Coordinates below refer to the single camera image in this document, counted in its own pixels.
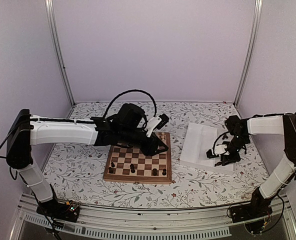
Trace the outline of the dark chess piece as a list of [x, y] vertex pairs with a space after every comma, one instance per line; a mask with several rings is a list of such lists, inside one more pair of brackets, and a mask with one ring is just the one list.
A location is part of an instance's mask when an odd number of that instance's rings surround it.
[[156, 169], [156, 168], [152, 169], [152, 175], [153, 176], [158, 176], [159, 175], [159, 170]]
[[167, 175], [167, 169], [166, 169], [166, 168], [164, 168], [164, 169], [162, 170], [162, 175], [163, 175], [163, 176], [166, 176], [166, 175]]

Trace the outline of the dark wooden king piece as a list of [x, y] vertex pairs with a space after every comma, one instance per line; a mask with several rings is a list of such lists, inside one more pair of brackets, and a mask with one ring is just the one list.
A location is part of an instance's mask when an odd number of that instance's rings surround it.
[[130, 164], [130, 172], [133, 173], [133, 174], [136, 172], [135, 166], [132, 163]]

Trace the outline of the wooden chess board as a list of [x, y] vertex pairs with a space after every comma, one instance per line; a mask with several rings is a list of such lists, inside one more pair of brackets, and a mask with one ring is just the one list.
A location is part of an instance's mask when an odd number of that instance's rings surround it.
[[[114, 174], [109, 173], [111, 162], [115, 164]], [[131, 173], [130, 164], [134, 164], [135, 173]], [[172, 182], [171, 150], [154, 156], [144, 155], [139, 148], [111, 146], [106, 161], [103, 179], [106, 182], [164, 185]], [[158, 176], [152, 175], [152, 169], [158, 170]]]

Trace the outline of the white plastic compartment tray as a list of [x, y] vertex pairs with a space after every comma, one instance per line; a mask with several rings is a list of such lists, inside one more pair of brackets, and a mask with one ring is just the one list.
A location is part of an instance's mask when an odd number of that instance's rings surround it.
[[190, 122], [184, 138], [179, 164], [232, 176], [237, 170], [235, 163], [215, 166], [221, 159], [219, 157], [207, 158], [206, 154], [213, 147], [217, 137], [224, 132], [224, 128]]

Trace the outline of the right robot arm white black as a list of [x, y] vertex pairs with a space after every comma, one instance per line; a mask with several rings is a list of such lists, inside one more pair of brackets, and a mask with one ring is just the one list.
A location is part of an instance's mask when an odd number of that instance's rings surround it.
[[210, 153], [220, 157], [218, 164], [225, 166], [240, 161], [240, 150], [246, 149], [253, 136], [260, 153], [272, 157], [275, 164], [270, 176], [257, 187], [251, 201], [245, 206], [250, 218], [257, 218], [269, 210], [272, 199], [282, 188], [296, 179], [296, 112], [254, 115], [241, 119], [229, 116], [224, 123], [230, 141], [214, 143]]

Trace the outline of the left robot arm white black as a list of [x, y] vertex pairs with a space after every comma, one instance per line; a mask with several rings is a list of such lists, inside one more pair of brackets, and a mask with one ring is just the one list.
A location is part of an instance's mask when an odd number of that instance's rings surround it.
[[17, 170], [40, 207], [51, 217], [58, 217], [70, 207], [58, 202], [52, 186], [34, 164], [32, 146], [50, 143], [96, 147], [126, 144], [139, 148], [146, 156], [154, 156], [168, 150], [154, 133], [168, 121], [166, 114], [147, 119], [145, 111], [132, 103], [123, 104], [118, 113], [109, 117], [86, 119], [41, 117], [32, 115], [29, 109], [22, 109], [1, 143], [6, 145], [3, 159], [10, 168]]

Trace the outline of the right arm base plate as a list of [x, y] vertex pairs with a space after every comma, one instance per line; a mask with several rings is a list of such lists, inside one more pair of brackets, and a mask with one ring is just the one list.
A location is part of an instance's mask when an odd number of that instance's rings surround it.
[[251, 235], [262, 234], [270, 222], [273, 213], [270, 205], [263, 208], [253, 208], [250, 203], [232, 204], [228, 207], [226, 215], [233, 223], [244, 222], [244, 227]]

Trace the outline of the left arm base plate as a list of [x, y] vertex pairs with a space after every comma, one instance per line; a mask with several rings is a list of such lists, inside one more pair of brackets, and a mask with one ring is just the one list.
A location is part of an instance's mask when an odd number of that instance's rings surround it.
[[80, 203], [68, 200], [60, 203], [56, 199], [47, 202], [38, 201], [36, 212], [47, 217], [76, 223], [80, 214]]

